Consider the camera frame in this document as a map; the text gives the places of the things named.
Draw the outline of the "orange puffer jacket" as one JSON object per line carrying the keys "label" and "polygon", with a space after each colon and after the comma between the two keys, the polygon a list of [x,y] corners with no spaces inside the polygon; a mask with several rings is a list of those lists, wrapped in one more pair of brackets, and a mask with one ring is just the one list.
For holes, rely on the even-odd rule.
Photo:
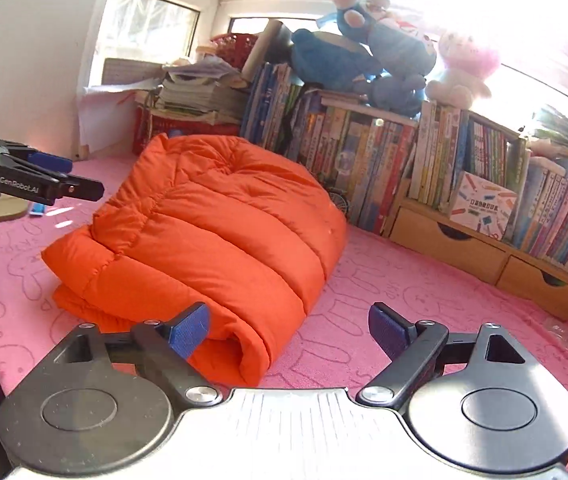
{"label": "orange puffer jacket", "polygon": [[86,226],[42,253],[58,307],[105,333],[202,302],[192,366],[254,387],[320,298],[347,222],[304,166],[237,136],[156,136]]}

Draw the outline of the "red plastic basket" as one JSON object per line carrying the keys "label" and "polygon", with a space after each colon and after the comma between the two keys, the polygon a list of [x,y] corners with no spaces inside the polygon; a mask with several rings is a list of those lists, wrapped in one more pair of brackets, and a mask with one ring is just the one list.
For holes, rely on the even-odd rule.
{"label": "red plastic basket", "polygon": [[169,138],[174,138],[174,136],[190,136],[191,134],[238,136],[240,132],[240,125],[210,125],[207,122],[193,122],[192,120],[163,117],[139,105],[136,108],[132,153],[139,155],[154,136],[162,133],[165,133]]}

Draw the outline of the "clear plastic bag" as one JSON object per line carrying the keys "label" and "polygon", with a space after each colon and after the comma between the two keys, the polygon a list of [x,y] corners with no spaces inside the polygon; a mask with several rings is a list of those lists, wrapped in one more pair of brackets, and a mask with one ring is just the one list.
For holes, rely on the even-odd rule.
{"label": "clear plastic bag", "polygon": [[568,350],[568,322],[558,318],[546,318],[543,322],[544,328]]}

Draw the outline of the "pink bunny towel mat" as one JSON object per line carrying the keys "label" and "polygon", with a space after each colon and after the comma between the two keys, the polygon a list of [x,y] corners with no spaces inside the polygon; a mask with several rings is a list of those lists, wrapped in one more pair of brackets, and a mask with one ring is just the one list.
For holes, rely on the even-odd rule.
{"label": "pink bunny towel mat", "polygon": [[[40,218],[0,223],[0,404],[76,324],[52,298],[57,278],[42,250],[90,221],[94,205],[62,200]],[[383,301],[407,318],[432,318],[455,332],[505,326],[568,389],[568,350],[538,307],[410,250],[351,230],[322,296],[264,377],[267,388],[357,390],[387,363],[367,329]],[[10,468],[0,445],[0,477]]]}

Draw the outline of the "stack of papers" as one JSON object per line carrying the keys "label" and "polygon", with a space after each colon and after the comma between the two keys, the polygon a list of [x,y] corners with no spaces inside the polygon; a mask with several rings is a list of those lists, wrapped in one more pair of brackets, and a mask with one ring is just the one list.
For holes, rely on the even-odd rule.
{"label": "stack of papers", "polygon": [[219,113],[241,119],[248,87],[239,70],[212,55],[194,64],[165,66],[156,105],[174,112]]}

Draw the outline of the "wooden desk drawer shelf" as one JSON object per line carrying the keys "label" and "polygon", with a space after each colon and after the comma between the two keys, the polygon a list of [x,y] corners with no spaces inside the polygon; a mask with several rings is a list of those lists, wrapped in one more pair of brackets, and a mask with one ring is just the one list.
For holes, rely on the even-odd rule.
{"label": "wooden desk drawer shelf", "polygon": [[407,197],[395,200],[381,232],[395,244],[447,263],[568,321],[568,272],[557,266],[458,226]]}

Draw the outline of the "pocket label printer box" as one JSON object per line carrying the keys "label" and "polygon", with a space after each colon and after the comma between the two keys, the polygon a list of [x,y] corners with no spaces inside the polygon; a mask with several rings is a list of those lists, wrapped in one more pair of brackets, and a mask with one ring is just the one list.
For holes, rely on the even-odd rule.
{"label": "pocket label printer box", "polygon": [[477,233],[502,240],[518,195],[467,171],[451,198],[449,219]]}

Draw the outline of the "miniature bicycle model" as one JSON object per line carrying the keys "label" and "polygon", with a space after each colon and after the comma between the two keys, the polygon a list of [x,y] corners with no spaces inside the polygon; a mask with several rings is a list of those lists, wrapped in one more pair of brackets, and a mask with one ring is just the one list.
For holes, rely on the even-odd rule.
{"label": "miniature bicycle model", "polygon": [[350,217],[350,202],[345,192],[340,191],[338,188],[329,188],[327,190],[329,198],[336,206],[336,208],[343,213],[346,220]]}

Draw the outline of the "white pink plush toy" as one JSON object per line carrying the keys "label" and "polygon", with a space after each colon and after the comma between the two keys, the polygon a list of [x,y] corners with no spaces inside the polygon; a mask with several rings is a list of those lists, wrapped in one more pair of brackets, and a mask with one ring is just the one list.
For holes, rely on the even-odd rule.
{"label": "white pink plush toy", "polygon": [[490,98],[486,79],[500,65],[496,51],[452,32],[440,37],[438,50],[444,71],[426,84],[425,93],[430,101],[469,110],[476,100]]}

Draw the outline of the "blue plush toy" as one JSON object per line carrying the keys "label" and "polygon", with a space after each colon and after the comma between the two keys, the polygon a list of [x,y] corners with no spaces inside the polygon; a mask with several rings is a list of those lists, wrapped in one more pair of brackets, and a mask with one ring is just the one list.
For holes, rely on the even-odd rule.
{"label": "blue plush toy", "polygon": [[390,11],[389,0],[333,0],[338,32],[291,35],[293,71],[306,84],[364,96],[405,117],[421,111],[437,52],[425,32]]}

